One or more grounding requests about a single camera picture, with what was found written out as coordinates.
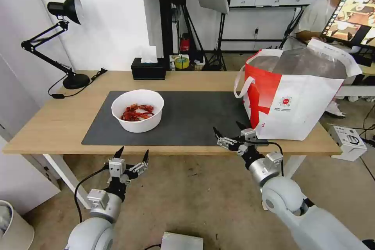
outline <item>red fire extinguisher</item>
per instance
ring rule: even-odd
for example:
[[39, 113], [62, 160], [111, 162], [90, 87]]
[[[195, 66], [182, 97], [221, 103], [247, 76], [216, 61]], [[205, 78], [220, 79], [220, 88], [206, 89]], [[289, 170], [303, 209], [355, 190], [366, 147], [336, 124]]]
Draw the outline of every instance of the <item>red fire extinguisher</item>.
[[182, 52], [186, 52], [186, 51], [189, 51], [189, 48], [190, 48], [189, 35], [187, 33], [184, 33], [182, 35], [181, 41], [180, 41], [180, 50]]

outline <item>lamp base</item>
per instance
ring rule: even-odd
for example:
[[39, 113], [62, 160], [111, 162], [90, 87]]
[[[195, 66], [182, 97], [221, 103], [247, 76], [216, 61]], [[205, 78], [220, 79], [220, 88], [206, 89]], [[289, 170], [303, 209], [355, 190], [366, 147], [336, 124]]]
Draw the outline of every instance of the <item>lamp base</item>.
[[62, 84], [66, 89], [79, 89], [82, 87], [87, 86], [90, 83], [90, 78], [86, 74], [75, 74], [75, 75], [68, 75], [67, 78], [64, 79]]

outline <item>white shirt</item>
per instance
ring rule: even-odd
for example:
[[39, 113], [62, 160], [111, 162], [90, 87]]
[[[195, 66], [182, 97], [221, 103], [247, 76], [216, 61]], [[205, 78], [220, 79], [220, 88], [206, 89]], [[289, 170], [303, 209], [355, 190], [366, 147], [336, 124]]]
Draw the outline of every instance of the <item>white shirt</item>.
[[[296, 33], [304, 30], [322, 32], [335, 10], [335, 7], [332, 7], [329, 2], [330, 0], [318, 0], [307, 6], [299, 23], [290, 33], [290, 36], [296, 37]], [[284, 44], [283, 50], [304, 47], [306, 47], [306, 45], [299, 42], [297, 39], [288, 38]]]

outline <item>logo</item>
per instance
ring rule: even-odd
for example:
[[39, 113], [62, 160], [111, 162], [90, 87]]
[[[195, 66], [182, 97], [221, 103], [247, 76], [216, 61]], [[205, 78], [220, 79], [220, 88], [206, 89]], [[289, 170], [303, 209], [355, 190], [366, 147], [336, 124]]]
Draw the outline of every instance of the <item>logo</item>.
[[279, 104], [281, 107], [290, 107], [291, 102], [292, 102], [292, 98], [289, 96], [285, 96], [280, 99]]

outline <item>table leg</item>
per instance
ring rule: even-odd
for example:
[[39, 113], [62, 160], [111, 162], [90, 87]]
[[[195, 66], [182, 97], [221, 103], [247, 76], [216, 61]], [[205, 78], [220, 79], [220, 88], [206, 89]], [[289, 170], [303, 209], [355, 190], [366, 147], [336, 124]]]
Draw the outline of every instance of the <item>table leg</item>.
[[[79, 181], [77, 180], [69, 166], [65, 163], [62, 156], [59, 154], [43, 154], [43, 156], [60, 175], [66, 185], [74, 192]], [[77, 198], [86, 209], [90, 209], [91, 205], [86, 197], [87, 192], [83, 189], [82, 186], [80, 186], [78, 188]]]
[[305, 157], [305, 155], [292, 155], [284, 165], [284, 177], [291, 179]]

